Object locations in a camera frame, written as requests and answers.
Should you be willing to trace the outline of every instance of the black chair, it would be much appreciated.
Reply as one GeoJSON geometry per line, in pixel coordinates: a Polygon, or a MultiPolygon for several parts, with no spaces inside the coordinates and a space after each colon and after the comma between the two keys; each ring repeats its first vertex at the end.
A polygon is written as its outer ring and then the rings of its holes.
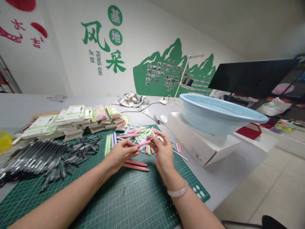
{"type": "Polygon", "coordinates": [[[287,229],[284,225],[280,222],[272,218],[271,216],[264,215],[261,219],[261,225],[258,224],[248,224],[248,223],[239,223],[229,220],[222,220],[222,225],[227,229],[226,225],[239,225],[239,226],[246,226],[252,228],[261,228],[261,229],[287,229]]]}

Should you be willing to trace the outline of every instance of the green cutting mat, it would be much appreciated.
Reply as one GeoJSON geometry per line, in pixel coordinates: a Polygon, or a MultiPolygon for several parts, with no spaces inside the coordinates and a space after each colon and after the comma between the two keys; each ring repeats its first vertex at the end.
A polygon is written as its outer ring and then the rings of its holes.
{"type": "MultiPolygon", "coordinates": [[[[7,228],[17,219],[39,206],[62,188],[79,178],[104,159],[106,136],[113,130],[101,131],[103,141],[97,155],[91,156],[64,181],[49,184],[39,193],[43,176],[19,182],[0,203],[0,228],[7,228]]],[[[149,172],[122,167],[95,194],[70,228],[174,228],[179,224],[178,213],[166,192],[166,187],[156,168],[155,154],[140,154],[136,161],[148,165],[149,172]]],[[[174,153],[174,164],[181,176],[189,182],[197,195],[210,198],[208,192],[191,172],[184,160],[174,153]]]]}

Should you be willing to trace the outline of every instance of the white bag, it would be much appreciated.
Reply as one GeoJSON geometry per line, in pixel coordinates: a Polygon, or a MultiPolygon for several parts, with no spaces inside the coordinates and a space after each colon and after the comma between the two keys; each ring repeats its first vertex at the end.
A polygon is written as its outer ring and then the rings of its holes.
{"type": "Polygon", "coordinates": [[[256,111],[268,116],[275,116],[282,114],[289,107],[291,107],[291,103],[284,103],[279,97],[276,97],[271,102],[261,105],[256,111]]]}

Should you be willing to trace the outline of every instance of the ceiling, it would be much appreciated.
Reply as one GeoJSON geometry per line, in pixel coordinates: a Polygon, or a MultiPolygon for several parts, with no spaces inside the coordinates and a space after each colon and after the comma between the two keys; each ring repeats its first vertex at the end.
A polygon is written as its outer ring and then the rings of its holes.
{"type": "Polygon", "coordinates": [[[248,60],[305,53],[301,0],[148,0],[248,60]]]}

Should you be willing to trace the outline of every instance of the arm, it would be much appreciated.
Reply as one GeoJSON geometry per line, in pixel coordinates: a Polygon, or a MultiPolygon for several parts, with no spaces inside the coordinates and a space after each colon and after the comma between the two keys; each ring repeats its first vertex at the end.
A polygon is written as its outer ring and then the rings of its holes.
{"type": "MultiPolygon", "coordinates": [[[[167,186],[171,191],[178,191],[184,187],[184,179],[175,170],[173,162],[173,147],[168,137],[155,131],[160,135],[164,142],[156,137],[149,136],[150,146],[157,154],[157,169],[167,186]]],[[[180,197],[172,197],[172,201],[179,213],[184,228],[214,228],[223,229],[221,222],[198,198],[195,192],[189,187],[187,192],[180,197]]]]}
{"type": "Polygon", "coordinates": [[[129,139],[116,144],[96,167],[16,221],[9,228],[67,228],[99,188],[116,173],[126,159],[139,155],[129,139]]]}

